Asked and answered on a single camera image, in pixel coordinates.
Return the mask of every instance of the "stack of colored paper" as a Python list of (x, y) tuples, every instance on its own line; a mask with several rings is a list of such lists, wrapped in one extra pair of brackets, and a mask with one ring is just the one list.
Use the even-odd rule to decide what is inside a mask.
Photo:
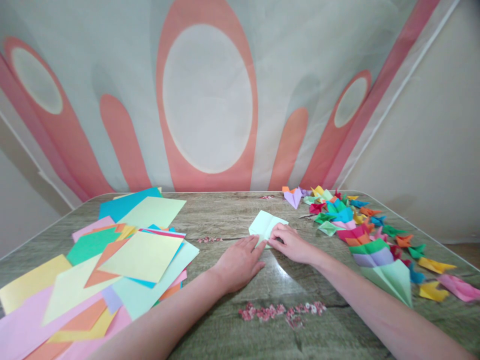
[(0, 289), (0, 358), (86, 358), (179, 291), (199, 253), (166, 229), (184, 204), (156, 187), (103, 203), (66, 256)]

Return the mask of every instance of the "wall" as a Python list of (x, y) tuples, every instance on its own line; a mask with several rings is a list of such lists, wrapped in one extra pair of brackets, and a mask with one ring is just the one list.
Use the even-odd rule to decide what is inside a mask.
[(462, 0), (351, 171), (439, 241), (480, 241), (480, 2)]

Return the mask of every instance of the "backdrop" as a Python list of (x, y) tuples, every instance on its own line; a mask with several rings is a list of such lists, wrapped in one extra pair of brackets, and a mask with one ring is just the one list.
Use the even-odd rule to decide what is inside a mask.
[(0, 112), (75, 207), (338, 186), (454, 0), (3, 0)]

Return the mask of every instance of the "orange origami paper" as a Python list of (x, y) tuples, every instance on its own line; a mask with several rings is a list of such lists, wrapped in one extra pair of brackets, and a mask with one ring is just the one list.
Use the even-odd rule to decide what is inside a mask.
[(410, 240), (412, 240), (414, 236), (413, 235), (407, 235), (407, 236), (395, 236), (396, 243), (398, 244), (399, 247), (401, 248), (409, 248), (412, 246), (410, 244)]
[(110, 259), (129, 239), (124, 239), (120, 241), (114, 241), (109, 243), (103, 253), (100, 256), (100, 259), (98, 259), (98, 262), (95, 265), (95, 268), (93, 269), (90, 277), (86, 281), (86, 284), (84, 288), (91, 287), (96, 284), (103, 283), (105, 281), (111, 280), (118, 278), (120, 275), (117, 274), (112, 274), (110, 272), (106, 271), (101, 271), (98, 270), (100, 266), (103, 265), (104, 262), (106, 262), (108, 259)]
[(371, 217), (371, 216), (374, 216), (374, 215), (377, 215), (377, 214), (380, 214), (381, 211), (378, 211), (378, 210), (372, 210), (372, 209), (369, 209), (368, 207), (361, 207), (360, 208), (360, 214), (363, 214), (363, 215), (366, 215), (368, 217)]

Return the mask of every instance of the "pink origami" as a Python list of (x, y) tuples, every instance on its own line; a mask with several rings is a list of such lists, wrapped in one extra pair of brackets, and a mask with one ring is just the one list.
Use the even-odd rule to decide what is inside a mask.
[(466, 303), (480, 300), (480, 290), (456, 276), (443, 274), (437, 280), (453, 295)]
[(284, 191), (283, 196), (295, 209), (298, 209), (300, 200), (302, 199), (302, 191), (298, 187), (293, 193)]

